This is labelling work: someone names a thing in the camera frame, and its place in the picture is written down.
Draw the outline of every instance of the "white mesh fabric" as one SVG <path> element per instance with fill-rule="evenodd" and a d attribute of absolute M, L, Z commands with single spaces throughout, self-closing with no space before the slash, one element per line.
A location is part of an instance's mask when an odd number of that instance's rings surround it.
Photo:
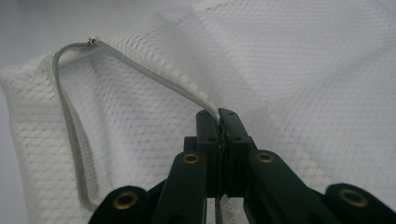
<path fill-rule="evenodd" d="M 210 1 L 101 40 L 208 106 L 238 113 L 257 146 L 309 187 L 347 182 L 396 209 L 395 24 L 376 1 Z M 164 179 L 201 108 L 101 49 L 72 56 L 60 77 L 87 136 L 90 197 Z M 83 223 L 90 213 L 78 203 L 64 117 L 41 71 L 48 63 L 38 63 L 0 76 L 30 220 Z M 237 200 L 223 204 L 226 223 L 244 222 Z"/>

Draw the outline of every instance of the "zipper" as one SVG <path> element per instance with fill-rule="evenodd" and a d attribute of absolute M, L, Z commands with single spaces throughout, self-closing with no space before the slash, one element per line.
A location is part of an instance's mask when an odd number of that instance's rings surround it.
<path fill-rule="evenodd" d="M 70 147 L 72 150 L 72 156 L 73 156 L 73 163 L 75 166 L 75 177 L 77 180 L 77 187 L 78 187 L 78 200 L 81 203 L 81 205 L 90 210 L 94 211 L 97 207 L 98 204 L 91 202 L 90 197 L 89 197 L 89 192 L 88 192 L 88 187 L 87 187 L 87 178 L 85 176 L 85 166 L 83 162 L 83 157 L 81 153 L 81 148 L 80 148 L 80 143 L 78 141 L 78 136 L 76 132 L 76 127 L 70 112 L 69 105 L 64 97 L 64 93 L 62 91 L 62 86 L 61 82 L 59 79 L 59 60 L 61 56 L 68 50 L 70 49 L 89 49 L 93 48 L 95 46 L 100 47 L 101 49 L 105 50 L 107 53 L 112 55 L 113 57 L 119 59 L 120 61 L 124 62 L 125 64 L 129 65 L 132 67 L 134 70 L 137 72 L 141 73 L 142 75 L 151 78 L 152 80 L 164 85 L 166 88 L 175 91 L 179 93 L 180 95 L 188 98 L 192 102 L 196 103 L 203 109 L 205 109 L 207 112 L 209 112 L 215 120 L 217 120 L 217 113 L 216 111 L 206 102 L 203 100 L 195 97 L 185 89 L 179 87 L 177 84 L 167 80 L 164 77 L 161 77 L 152 71 L 148 70 L 144 66 L 134 62 L 133 60 L 129 59 L 116 49 L 112 48 L 108 44 L 98 40 L 95 37 L 89 37 L 88 38 L 88 44 L 87 43 L 76 43 L 76 44 L 70 44 L 62 49 L 58 50 L 55 52 L 53 58 L 52 58 L 52 64 L 51 64 L 51 74 L 52 77 L 54 78 L 55 81 L 55 86 L 59 95 L 59 99 L 61 102 L 61 107 L 62 111 L 64 112 L 64 120 L 66 124 L 66 129 L 69 137 L 69 142 L 70 142 Z"/>

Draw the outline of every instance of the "white cloth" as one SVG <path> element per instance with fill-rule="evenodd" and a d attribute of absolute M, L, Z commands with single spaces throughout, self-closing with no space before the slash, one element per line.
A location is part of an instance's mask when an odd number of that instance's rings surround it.
<path fill-rule="evenodd" d="M 238 113 L 258 148 L 309 187 L 347 182 L 394 210 L 395 16 L 376 1 L 208 1 L 100 39 L 205 106 Z M 86 223 L 51 57 L 0 71 L 28 216 Z M 195 135 L 200 106 L 103 49 L 68 52 L 60 78 L 94 202 L 124 185 L 153 187 Z M 225 221 L 241 223 L 229 205 Z"/>

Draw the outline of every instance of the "white surface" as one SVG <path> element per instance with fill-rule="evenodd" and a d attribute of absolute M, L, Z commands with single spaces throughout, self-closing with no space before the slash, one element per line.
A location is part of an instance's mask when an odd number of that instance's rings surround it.
<path fill-rule="evenodd" d="M 0 1 L 0 68 L 88 36 L 110 35 L 162 8 L 196 0 Z M 0 90 L 0 223 L 27 223 L 21 175 Z"/>

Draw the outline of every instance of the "textured fabric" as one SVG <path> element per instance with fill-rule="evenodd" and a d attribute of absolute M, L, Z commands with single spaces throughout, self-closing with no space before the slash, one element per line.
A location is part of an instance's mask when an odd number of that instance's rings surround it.
<path fill-rule="evenodd" d="M 309 187 L 347 182 L 394 210 L 395 28 L 395 12 L 376 1 L 209 1 L 100 39 L 208 107 L 238 113 L 258 148 Z M 1 83 L 30 220 L 84 223 L 91 212 L 78 201 L 50 58 L 3 69 Z M 166 178 L 202 108 L 100 48 L 61 65 L 90 198 Z M 246 222 L 240 201 L 222 204 L 226 223 Z"/>

